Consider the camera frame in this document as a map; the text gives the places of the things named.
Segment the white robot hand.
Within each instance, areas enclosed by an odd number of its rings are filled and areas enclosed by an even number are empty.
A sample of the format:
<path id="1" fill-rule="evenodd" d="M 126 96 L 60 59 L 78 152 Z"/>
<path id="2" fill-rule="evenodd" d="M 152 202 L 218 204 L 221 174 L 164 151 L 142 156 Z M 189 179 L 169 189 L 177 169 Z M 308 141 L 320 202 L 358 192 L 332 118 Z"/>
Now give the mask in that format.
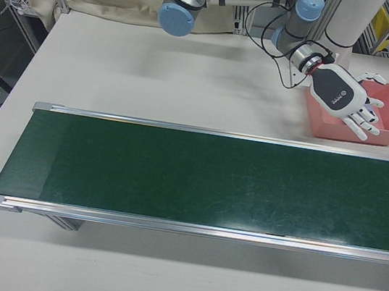
<path id="1" fill-rule="evenodd" d="M 368 134 L 377 136 L 375 127 L 379 118 L 368 109 L 369 106 L 384 107 L 384 103 L 369 96 L 347 70 L 337 64 L 319 64 L 309 72 L 311 96 L 328 114 L 340 119 L 360 140 L 367 140 Z"/>

